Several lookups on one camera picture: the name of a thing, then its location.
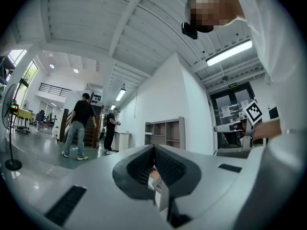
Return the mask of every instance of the fluorescent light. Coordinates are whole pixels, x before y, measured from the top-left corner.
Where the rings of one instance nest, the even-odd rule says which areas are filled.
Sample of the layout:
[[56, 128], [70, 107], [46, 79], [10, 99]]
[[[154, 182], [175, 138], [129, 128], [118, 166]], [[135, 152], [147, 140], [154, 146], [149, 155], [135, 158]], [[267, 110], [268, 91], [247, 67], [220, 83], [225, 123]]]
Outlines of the fluorescent light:
[[212, 66], [218, 62], [220, 62], [221, 60], [227, 59], [237, 53], [240, 53], [246, 49], [249, 49], [253, 46], [253, 43], [251, 40], [248, 40], [244, 43], [241, 43], [239, 45], [234, 46], [233, 48], [227, 49], [226, 51], [224, 51], [223, 53], [220, 53], [216, 56], [213, 56], [212, 58], [206, 60], [208, 66]]
[[118, 93], [118, 96], [117, 96], [117, 98], [116, 98], [116, 101], [120, 101], [120, 99], [123, 97], [123, 95], [124, 95], [124, 93], [126, 92], [126, 90], [125, 89], [121, 89], [120, 91], [119, 91], [119, 93]]

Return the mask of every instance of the black camera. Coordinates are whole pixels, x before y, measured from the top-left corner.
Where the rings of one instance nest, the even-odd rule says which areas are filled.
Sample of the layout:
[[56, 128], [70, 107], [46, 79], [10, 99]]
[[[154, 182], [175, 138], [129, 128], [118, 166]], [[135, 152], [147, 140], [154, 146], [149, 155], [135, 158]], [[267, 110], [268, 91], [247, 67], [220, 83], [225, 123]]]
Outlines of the black camera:
[[198, 33], [196, 28], [187, 22], [181, 24], [181, 31], [184, 35], [187, 35], [194, 40], [198, 39]]

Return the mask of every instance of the black pants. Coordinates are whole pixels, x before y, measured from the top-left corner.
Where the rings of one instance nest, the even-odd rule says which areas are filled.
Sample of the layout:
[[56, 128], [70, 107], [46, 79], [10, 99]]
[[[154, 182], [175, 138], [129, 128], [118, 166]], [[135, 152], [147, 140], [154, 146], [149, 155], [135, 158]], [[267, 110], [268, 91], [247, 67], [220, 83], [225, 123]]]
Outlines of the black pants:
[[107, 149], [108, 151], [112, 151], [111, 145], [112, 145], [114, 133], [115, 133], [114, 130], [111, 130], [111, 131], [110, 131], [110, 130], [107, 130], [107, 131], [106, 131], [106, 138], [105, 138], [105, 141], [104, 141], [104, 147], [105, 147], [105, 149]]

